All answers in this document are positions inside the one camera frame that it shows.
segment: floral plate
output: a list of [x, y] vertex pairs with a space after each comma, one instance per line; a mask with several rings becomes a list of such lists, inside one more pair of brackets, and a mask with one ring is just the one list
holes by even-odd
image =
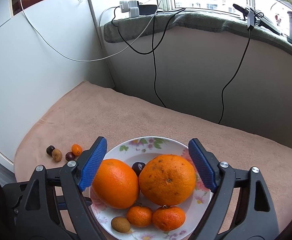
[[[172, 139], [155, 136], [135, 138], [121, 143], [110, 150], [105, 155], [104, 159], [114, 158], [132, 166], [135, 162], [147, 163], [156, 156], [162, 154], [179, 155], [189, 161], [195, 168], [189, 156], [187, 146]], [[108, 233], [120, 240], [180, 240], [196, 228], [212, 197], [212, 193], [209, 189], [205, 188], [198, 172], [196, 171], [196, 188], [193, 194], [183, 203], [178, 205], [186, 213], [186, 221], [180, 228], [164, 232], [155, 228], [153, 225], [146, 228], [131, 226], [131, 230], [128, 233], [123, 234], [113, 230], [110, 222], [117, 216], [126, 217], [128, 209], [119, 210], [110, 208], [96, 197], [92, 189], [90, 189], [89, 193], [93, 202], [90, 208], [96, 219]], [[146, 199], [142, 193], [140, 193], [137, 201], [144, 206], [150, 207], [153, 211], [159, 208], [158, 205]]]

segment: gray towel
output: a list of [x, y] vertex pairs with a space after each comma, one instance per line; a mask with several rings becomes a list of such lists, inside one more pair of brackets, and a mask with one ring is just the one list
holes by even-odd
[[[155, 17], [155, 33], [163, 32], [167, 21], [173, 13], [160, 13]], [[152, 15], [138, 18], [128, 18], [114, 21], [119, 27], [121, 35], [126, 41], [136, 39], [144, 30]], [[232, 16], [211, 13], [211, 12], [182, 12], [177, 14], [168, 24], [167, 29], [175, 26], [198, 29], [208, 32], [227, 31], [243, 37], [248, 37], [247, 25], [244, 21]], [[152, 35], [153, 24], [151, 23], [142, 36]], [[266, 42], [292, 55], [292, 44], [287, 42], [283, 36], [279, 36], [264, 27], [255, 27], [251, 32], [251, 38], [257, 41]], [[122, 42], [118, 30], [111, 22], [104, 26], [104, 39], [108, 43]]]

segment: tangerine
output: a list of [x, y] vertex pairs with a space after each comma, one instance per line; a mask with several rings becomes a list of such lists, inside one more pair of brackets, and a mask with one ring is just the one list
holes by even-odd
[[134, 206], [127, 211], [127, 220], [136, 227], [147, 227], [151, 224], [153, 211], [149, 207]]
[[153, 213], [154, 226], [163, 231], [181, 227], [186, 220], [185, 212], [179, 207], [160, 207]]
[[83, 149], [81, 146], [79, 146], [78, 144], [73, 144], [72, 145], [72, 153], [76, 156], [81, 155], [83, 152]]
[[139, 196], [138, 178], [126, 163], [117, 159], [103, 160], [92, 182], [96, 196], [106, 205], [125, 209]]
[[175, 206], [186, 200], [196, 185], [193, 166], [178, 155], [160, 155], [146, 164], [139, 187], [146, 198], [159, 206]]

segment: silver screw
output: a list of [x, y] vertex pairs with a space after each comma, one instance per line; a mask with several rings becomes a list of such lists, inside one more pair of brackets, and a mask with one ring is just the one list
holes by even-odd
[[42, 171], [44, 169], [43, 165], [38, 165], [36, 171]]
[[229, 165], [228, 165], [227, 162], [221, 162], [220, 166], [223, 167], [223, 168], [228, 168]]
[[259, 169], [257, 167], [252, 167], [251, 170], [254, 173], [258, 173], [259, 172]]
[[74, 167], [76, 165], [76, 161], [70, 161], [67, 163], [68, 167]]

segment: blue gripper pad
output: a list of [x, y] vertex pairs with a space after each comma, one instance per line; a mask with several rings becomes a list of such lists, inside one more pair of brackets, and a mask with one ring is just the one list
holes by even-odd
[[104, 137], [98, 137], [89, 150], [83, 151], [78, 162], [77, 186], [80, 191], [92, 185], [93, 179], [97, 173], [102, 160], [107, 152], [107, 140]]
[[190, 158], [206, 188], [215, 193], [219, 185], [219, 169], [216, 157], [205, 150], [197, 138], [188, 143]]

